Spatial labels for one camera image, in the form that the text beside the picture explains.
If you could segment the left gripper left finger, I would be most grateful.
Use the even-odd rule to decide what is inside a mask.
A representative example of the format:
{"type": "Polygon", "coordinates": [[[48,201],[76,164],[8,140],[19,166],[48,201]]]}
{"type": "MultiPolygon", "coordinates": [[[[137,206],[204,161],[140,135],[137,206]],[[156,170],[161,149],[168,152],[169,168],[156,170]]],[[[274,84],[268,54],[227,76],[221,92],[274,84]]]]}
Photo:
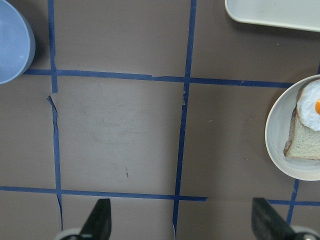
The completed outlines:
{"type": "Polygon", "coordinates": [[[81,240],[108,240],[111,236],[111,201],[99,199],[80,230],[81,240]]]}

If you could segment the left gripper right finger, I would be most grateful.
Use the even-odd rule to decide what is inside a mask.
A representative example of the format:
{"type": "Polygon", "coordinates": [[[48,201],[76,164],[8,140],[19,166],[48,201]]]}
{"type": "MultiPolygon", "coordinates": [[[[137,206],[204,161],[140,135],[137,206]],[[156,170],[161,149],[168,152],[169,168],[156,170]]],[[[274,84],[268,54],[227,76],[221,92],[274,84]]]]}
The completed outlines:
{"type": "Polygon", "coordinates": [[[296,236],[268,201],[260,197],[252,199],[251,229],[257,240],[293,240],[296,236]]]}

